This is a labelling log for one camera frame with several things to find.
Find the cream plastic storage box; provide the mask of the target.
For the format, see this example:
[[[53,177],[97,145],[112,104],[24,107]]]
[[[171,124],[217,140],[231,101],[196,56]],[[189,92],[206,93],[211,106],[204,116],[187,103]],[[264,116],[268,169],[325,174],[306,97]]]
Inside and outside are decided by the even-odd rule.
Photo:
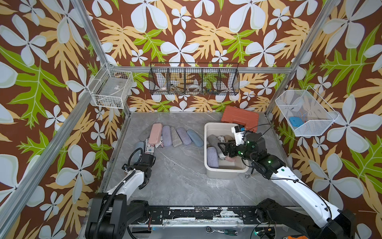
[[[208,122],[204,127],[204,164],[207,170],[207,177],[213,179],[233,179],[240,173],[245,173],[249,169],[242,160],[241,157],[237,156],[234,158],[233,162],[227,160],[217,160],[217,168],[212,168],[208,164],[208,147],[209,143],[207,141],[208,136],[226,136],[229,135],[234,137],[232,128],[238,126],[236,123],[223,123],[223,122]]]

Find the flag newspaper glasses case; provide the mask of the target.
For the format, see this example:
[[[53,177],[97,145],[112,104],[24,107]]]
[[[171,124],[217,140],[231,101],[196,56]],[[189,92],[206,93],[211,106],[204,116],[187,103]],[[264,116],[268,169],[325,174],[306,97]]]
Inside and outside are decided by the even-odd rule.
[[[160,137],[160,141],[158,144],[150,144],[149,143],[149,138],[147,138],[145,140],[145,149],[144,149],[144,153],[145,154],[151,154],[153,155],[154,152],[155,152],[155,149],[161,149],[164,147],[164,143],[163,143],[163,137],[161,136]]]

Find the beige fabric glasses case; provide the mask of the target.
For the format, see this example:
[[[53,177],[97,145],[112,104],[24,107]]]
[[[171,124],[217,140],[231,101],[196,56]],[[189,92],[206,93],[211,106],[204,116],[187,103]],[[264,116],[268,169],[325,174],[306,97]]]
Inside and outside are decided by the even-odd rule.
[[[233,137],[231,137],[230,135],[225,135],[224,136],[224,143],[228,143],[230,141],[235,141],[235,139]]]

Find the world map print glasses case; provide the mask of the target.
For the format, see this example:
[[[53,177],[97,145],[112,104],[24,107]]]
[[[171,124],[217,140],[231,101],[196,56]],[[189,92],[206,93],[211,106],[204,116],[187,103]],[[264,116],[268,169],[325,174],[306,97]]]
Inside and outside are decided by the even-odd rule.
[[[219,142],[221,142],[221,143],[226,143],[226,138],[225,138],[224,135],[219,135],[219,136],[217,137],[217,139],[218,139]]]

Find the grey fabric glasses case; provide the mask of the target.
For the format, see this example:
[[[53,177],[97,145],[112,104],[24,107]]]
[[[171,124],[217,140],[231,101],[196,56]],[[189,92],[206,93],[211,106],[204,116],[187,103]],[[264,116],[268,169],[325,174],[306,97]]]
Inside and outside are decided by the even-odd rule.
[[[218,154],[222,153],[222,150],[221,150],[220,147],[218,146],[218,144],[219,144],[219,143],[222,143],[222,141],[219,140],[217,136],[211,134],[211,135],[209,135],[209,136],[207,137],[207,141],[208,141],[208,143],[209,143],[210,146],[213,146],[213,147],[216,149],[216,151],[217,151]]]

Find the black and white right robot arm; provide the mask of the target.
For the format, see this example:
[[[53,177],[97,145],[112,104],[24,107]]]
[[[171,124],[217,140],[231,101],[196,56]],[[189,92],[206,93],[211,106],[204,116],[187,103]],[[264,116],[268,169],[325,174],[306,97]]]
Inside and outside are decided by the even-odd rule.
[[[309,239],[353,239],[356,234],[355,215],[349,210],[340,210],[302,182],[277,156],[269,154],[262,135],[250,133],[240,136],[243,142],[231,140],[219,142],[225,156],[236,157],[251,163],[251,167],[265,179],[287,192],[306,212],[298,213],[265,199],[256,206],[260,223],[283,224]]]

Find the lavender fabric glasses case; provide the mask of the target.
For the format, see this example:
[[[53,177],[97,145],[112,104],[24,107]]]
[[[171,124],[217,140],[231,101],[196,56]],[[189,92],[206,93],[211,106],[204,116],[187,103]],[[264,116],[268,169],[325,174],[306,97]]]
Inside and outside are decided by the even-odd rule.
[[[207,165],[210,168],[219,168],[219,158],[215,147],[210,146],[207,148]]]

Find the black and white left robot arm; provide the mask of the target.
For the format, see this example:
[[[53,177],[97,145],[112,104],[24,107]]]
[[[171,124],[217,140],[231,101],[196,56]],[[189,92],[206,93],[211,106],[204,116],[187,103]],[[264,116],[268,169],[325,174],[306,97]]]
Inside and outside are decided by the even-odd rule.
[[[86,239],[122,239],[126,232],[133,238],[130,224],[151,222],[148,202],[128,199],[148,184],[155,161],[155,156],[144,153],[131,165],[130,158],[122,167],[127,175],[106,193],[95,196],[85,229]]]

